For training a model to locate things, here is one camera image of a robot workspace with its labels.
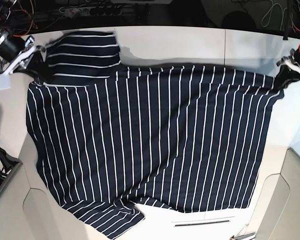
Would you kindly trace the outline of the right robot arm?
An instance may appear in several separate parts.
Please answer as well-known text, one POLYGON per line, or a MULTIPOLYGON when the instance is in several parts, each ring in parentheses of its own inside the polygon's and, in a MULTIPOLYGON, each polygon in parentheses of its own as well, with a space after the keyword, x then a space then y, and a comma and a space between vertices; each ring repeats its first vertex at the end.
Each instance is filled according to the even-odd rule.
POLYGON ((29 5, 30 11, 27 11, 20 0, 0 0, 0 90, 10 87, 13 73, 26 74, 40 84, 52 81, 53 72, 43 56, 46 48, 36 45, 35 38, 29 35, 36 26, 36 2, 31 0, 29 5), (29 27, 24 33, 14 30, 18 13, 29 18, 29 27))

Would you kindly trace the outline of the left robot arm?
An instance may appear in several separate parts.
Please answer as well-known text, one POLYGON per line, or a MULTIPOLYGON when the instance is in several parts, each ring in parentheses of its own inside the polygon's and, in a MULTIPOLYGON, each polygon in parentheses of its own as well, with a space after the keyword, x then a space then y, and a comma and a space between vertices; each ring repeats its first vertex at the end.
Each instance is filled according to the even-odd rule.
POLYGON ((273 88, 286 89, 291 83, 300 81, 300 44, 291 49, 288 56, 283 56, 276 65, 279 73, 274 78, 273 88))

